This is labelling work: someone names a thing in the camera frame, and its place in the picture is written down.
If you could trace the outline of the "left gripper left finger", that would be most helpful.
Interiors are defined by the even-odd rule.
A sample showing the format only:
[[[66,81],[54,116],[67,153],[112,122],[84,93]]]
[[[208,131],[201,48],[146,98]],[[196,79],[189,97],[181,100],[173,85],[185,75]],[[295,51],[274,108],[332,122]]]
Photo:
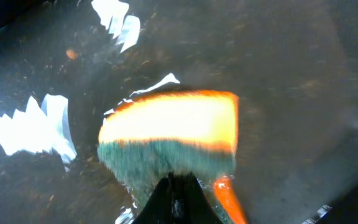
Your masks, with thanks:
[[[173,174],[162,178],[132,224],[172,224]]]

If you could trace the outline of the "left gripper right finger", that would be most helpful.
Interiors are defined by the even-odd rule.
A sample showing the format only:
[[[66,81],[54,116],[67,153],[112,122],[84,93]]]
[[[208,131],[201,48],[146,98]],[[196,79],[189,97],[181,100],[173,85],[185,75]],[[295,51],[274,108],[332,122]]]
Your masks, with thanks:
[[[222,224],[192,173],[174,175],[174,223]]]

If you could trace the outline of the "green and orange sponge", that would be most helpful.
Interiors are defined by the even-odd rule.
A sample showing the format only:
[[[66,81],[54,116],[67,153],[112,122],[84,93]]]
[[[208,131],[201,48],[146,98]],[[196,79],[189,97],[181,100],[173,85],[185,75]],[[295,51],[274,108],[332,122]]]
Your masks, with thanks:
[[[192,173],[222,223],[246,223],[232,187],[238,106],[229,91],[141,96],[104,120],[98,158],[130,190],[139,214],[162,178]]]

